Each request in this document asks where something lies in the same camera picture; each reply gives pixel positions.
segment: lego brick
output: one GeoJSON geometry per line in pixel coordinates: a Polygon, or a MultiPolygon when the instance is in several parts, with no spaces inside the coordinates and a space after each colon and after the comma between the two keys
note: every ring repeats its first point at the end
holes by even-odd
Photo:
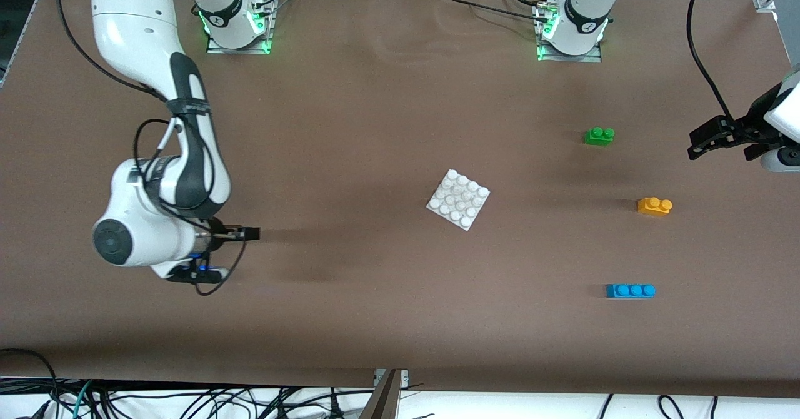
{"type": "Polygon", "coordinates": [[[653,285],[606,285],[606,297],[609,299],[652,299],[655,297],[653,285]]]}
{"type": "Polygon", "coordinates": [[[488,189],[451,169],[426,207],[469,231],[489,194],[488,189]]]}
{"type": "Polygon", "coordinates": [[[614,142],[614,128],[606,128],[603,130],[599,126],[595,126],[583,136],[583,143],[591,146],[607,146],[614,142]]]}
{"type": "Polygon", "coordinates": [[[672,211],[672,202],[658,197],[645,197],[638,201],[636,209],[649,216],[666,216],[672,211]]]}

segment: yellow lego brick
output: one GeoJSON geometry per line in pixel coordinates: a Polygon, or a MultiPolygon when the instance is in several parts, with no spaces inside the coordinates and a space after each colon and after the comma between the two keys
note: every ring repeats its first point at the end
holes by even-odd
{"type": "Polygon", "coordinates": [[[638,211],[651,216],[666,216],[672,210],[672,202],[657,197],[645,197],[638,202],[638,211]]]}

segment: white lego plate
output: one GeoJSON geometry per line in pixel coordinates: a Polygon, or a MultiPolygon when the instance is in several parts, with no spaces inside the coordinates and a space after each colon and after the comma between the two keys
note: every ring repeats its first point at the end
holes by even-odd
{"type": "Polygon", "coordinates": [[[427,208],[469,231],[489,194],[488,189],[451,169],[436,188],[427,208]]]}

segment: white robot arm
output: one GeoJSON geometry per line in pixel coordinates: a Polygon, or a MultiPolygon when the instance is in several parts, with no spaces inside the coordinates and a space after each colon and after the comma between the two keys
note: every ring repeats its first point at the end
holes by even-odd
{"type": "MultiPolygon", "coordinates": [[[[258,1],[195,0],[206,29],[227,48],[246,46],[263,33],[254,20],[258,1]]],[[[112,265],[149,265],[172,281],[218,283],[224,269],[209,271],[200,262],[208,265],[209,253],[225,240],[258,236],[214,219],[228,201],[231,180],[203,79],[178,40],[173,0],[92,0],[92,18],[106,62],[155,89],[172,114],[155,156],[129,159],[114,172],[111,201],[94,226],[95,248],[112,265]],[[180,156],[159,157],[173,132],[180,156]]]]}
{"type": "Polygon", "coordinates": [[[609,11],[616,1],[556,0],[557,17],[542,37],[563,54],[586,54],[603,39],[609,11]]]}
{"type": "Polygon", "coordinates": [[[747,114],[731,120],[718,115],[689,134],[689,159],[718,148],[749,144],[745,159],[761,157],[772,172],[800,172],[800,64],[774,88],[763,94],[747,114]]]}

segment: blue lego brick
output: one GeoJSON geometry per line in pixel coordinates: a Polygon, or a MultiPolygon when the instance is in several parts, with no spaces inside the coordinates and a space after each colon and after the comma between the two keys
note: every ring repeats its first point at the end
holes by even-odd
{"type": "Polygon", "coordinates": [[[652,299],[655,297],[653,285],[606,285],[606,297],[609,299],[652,299]]]}

